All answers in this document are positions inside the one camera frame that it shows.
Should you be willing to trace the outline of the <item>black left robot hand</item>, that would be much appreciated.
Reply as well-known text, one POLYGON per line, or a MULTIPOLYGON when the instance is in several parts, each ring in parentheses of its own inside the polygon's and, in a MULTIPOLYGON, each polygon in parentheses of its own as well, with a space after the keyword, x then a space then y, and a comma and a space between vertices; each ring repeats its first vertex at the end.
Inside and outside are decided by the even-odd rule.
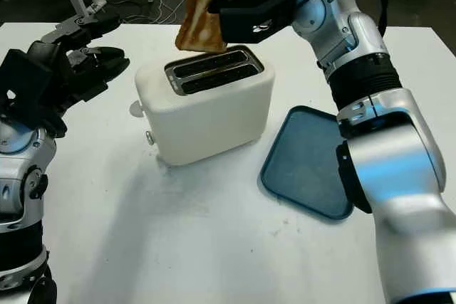
POLYGON ((75 15, 27 51, 9 49, 1 63, 1 119, 64 137, 66 111, 107 90, 130 64, 120 48, 89 47, 120 24, 114 13, 75 15))

